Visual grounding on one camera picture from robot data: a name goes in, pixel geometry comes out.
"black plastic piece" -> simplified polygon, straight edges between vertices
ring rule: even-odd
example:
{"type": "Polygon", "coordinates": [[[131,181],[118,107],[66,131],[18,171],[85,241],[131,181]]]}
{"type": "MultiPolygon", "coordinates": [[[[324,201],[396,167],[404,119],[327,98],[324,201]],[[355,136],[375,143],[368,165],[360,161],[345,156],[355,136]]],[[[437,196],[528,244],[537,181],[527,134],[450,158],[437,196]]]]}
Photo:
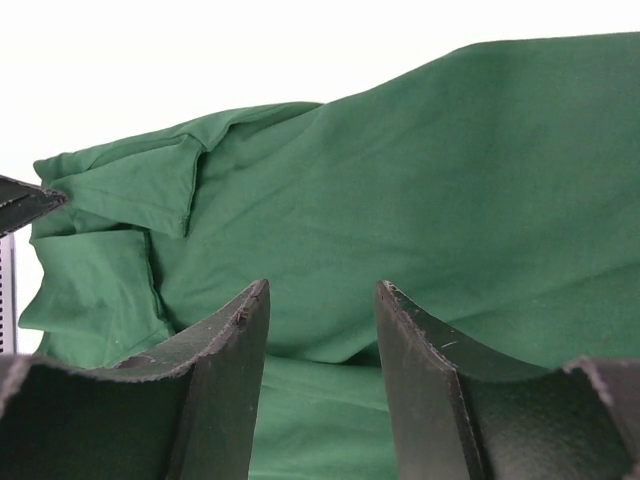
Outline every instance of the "black plastic piece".
{"type": "Polygon", "coordinates": [[[0,479],[248,477],[269,285],[113,369],[0,356],[0,479]]]}
{"type": "Polygon", "coordinates": [[[640,361],[549,371],[429,315],[389,282],[378,341],[402,479],[640,478],[640,361]]]}
{"type": "Polygon", "coordinates": [[[59,192],[0,176],[0,237],[28,225],[66,201],[59,192]]]}

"wrinkled fabric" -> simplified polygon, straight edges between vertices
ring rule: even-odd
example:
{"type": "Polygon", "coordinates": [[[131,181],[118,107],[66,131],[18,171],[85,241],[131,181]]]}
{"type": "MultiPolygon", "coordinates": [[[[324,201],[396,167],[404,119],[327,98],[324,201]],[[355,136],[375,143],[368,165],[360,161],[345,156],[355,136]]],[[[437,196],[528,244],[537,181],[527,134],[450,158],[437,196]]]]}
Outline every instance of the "wrinkled fabric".
{"type": "Polygon", "coordinates": [[[325,105],[36,162],[40,352],[112,366],[272,287],[251,478],[396,478],[375,282],[518,359],[640,353],[640,35],[457,50],[325,105]]]}

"white wall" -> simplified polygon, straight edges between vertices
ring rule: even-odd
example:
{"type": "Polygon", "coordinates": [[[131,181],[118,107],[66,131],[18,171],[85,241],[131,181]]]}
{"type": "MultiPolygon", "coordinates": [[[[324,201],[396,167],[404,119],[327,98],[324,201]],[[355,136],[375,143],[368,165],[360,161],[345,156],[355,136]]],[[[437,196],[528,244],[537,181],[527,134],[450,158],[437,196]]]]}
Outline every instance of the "white wall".
{"type": "MultiPolygon", "coordinates": [[[[232,107],[333,100],[469,43],[638,31],[634,4],[6,0],[0,174],[38,183],[37,159],[232,107]]],[[[28,236],[19,311],[42,278],[28,236]]],[[[20,350],[39,339],[20,331],[20,350]]]]}

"textured black surface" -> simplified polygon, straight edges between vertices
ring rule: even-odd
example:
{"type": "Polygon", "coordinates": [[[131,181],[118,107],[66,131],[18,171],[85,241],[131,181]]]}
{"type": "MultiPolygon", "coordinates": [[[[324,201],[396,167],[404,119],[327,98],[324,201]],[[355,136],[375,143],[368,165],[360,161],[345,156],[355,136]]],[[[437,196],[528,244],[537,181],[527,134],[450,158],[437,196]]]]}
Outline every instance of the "textured black surface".
{"type": "Polygon", "coordinates": [[[637,359],[547,371],[475,342],[387,282],[376,314],[402,479],[635,478],[637,359]]]}
{"type": "Polygon", "coordinates": [[[115,369],[0,357],[0,479],[247,478],[268,326],[262,281],[115,369]]]}
{"type": "Polygon", "coordinates": [[[66,201],[59,192],[0,176],[0,237],[15,232],[66,201]]]}

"green cloth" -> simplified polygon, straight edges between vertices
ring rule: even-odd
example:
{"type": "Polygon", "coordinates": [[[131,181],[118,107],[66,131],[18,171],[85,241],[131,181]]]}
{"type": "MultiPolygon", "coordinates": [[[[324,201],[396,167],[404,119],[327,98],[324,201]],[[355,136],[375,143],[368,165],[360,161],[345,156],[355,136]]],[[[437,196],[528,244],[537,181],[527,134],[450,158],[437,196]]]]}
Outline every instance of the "green cloth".
{"type": "Polygon", "coordinates": [[[111,366],[268,278],[251,478],[395,478],[377,280],[535,364],[640,353],[638,52],[639,34],[473,45],[326,105],[37,162],[71,204],[34,225],[21,326],[111,366]]]}

